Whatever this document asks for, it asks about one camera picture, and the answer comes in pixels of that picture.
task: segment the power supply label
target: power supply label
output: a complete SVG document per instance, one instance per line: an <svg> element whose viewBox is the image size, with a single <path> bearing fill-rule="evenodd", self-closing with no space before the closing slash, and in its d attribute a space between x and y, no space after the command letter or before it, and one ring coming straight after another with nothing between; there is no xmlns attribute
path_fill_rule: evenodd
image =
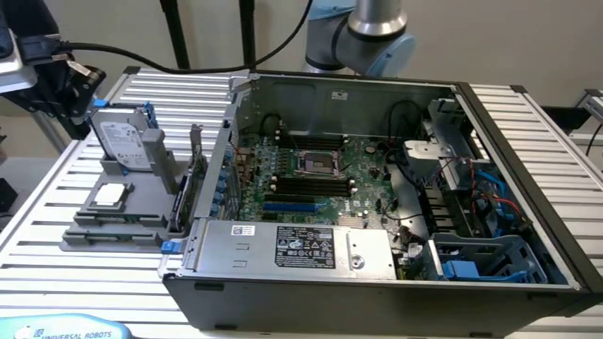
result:
<svg viewBox="0 0 603 339"><path fill-rule="evenodd" d="M335 269L332 229L277 226L275 263L279 267Z"/></svg>

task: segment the white wall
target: white wall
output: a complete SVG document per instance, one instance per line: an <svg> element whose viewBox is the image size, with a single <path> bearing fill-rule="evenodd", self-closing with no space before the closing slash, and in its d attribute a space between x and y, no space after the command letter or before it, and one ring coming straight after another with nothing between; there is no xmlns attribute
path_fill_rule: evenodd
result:
<svg viewBox="0 0 603 339"><path fill-rule="evenodd" d="M288 36L306 1L256 2L257 56L263 56ZM193 66L239 65L237 0L179 3ZM47 5L65 39L112 44L175 66L159 0L47 0ZM603 1L404 0L404 8L418 47L402 76L520 84L544 105L571 105L582 89L603 88ZM259 68L299 70L304 45L306 30ZM107 71L104 92L124 67L136 64L103 53L76 56ZM4 102L0 114L27 115Z"/></svg>

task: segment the black pole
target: black pole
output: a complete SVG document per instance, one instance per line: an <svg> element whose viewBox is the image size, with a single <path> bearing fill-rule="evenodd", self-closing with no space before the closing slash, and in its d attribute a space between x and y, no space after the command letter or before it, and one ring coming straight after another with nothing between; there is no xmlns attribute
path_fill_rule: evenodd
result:
<svg viewBox="0 0 603 339"><path fill-rule="evenodd" d="M241 21L243 63L255 62L255 0L239 0L239 17Z"/></svg>
<svg viewBox="0 0 603 339"><path fill-rule="evenodd" d="M159 0L159 2L161 3L161 10L165 14L165 21L168 23L169 38L172 39L177 67L180 69L191 69L187 40L184 39L184 31L181 30L180 12L177 11L177 0Z"/></svg>

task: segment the motherboard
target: motherboard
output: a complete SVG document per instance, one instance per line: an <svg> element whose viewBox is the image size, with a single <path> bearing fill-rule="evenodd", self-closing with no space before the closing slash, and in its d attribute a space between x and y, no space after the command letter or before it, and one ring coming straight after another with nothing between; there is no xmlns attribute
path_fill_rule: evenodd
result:
<svg viewBox="0 0 603 339"><path fill-rule="evenodd" d="M241 221L272 221L383 229L394 199L382 140L338 136L241 136Z"/></svg>

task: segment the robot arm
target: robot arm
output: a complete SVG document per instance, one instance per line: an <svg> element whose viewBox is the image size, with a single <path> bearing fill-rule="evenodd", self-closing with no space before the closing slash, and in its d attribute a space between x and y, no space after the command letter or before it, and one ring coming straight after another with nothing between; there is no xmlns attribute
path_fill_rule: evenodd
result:
<svg viewBox="0 0 603 339"><path fill-rule="evenodd" d="M396 77L415 49L406 23L402 0L318 0L304 71L334 73L347 67L366 76Z"/></svg>
<svg viewBox="0 0 603 339"><path fill-rule="evenodd" d="M29 112L55 117L68 135L89 132L84 114L104 72L56 54L59 28L43 0L0 0L0 93Z"/></svg>

